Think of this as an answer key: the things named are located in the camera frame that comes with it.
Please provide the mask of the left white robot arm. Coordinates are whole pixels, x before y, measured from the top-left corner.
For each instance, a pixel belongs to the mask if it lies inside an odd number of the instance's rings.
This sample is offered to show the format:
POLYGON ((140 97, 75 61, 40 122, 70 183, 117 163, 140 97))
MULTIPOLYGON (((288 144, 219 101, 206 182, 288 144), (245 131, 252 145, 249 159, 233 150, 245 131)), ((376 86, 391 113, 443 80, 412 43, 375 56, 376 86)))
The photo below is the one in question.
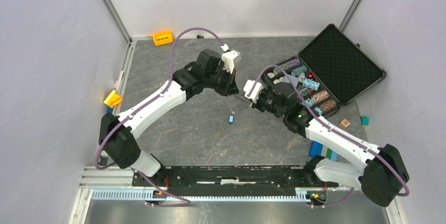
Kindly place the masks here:
POLYGON ((118 115, 106 113, 99 132, 101 150, 119 168, 142 172, 151 185, 161 185, 165 180, 161 163, 142 151, 136 140, 166 112, 202 93, 205 88, 226 97, 238 94, 235 64, 240 59, 240 52, 236 50, 219 54, 205 49, 194 62, 175 71, 170 80, 134 107, 118 115))

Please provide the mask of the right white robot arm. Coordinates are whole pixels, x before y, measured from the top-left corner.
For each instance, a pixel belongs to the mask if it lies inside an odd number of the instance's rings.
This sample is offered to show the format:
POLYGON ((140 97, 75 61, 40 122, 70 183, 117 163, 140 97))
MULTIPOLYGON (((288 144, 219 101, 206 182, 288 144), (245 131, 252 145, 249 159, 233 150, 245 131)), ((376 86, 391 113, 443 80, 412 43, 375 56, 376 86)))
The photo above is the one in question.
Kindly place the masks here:
POLYGON ((302 101, 287 109, 280 118, 292 133, 324 144, 348 161, 338 164, 323 156, 313 157, 303 173, 308 185, 334 182, 360 189, 380 207, 389 206, 396 197, 410 194, 410 176, 395 146, 379 146, 355 137, 309 110, 302 101))

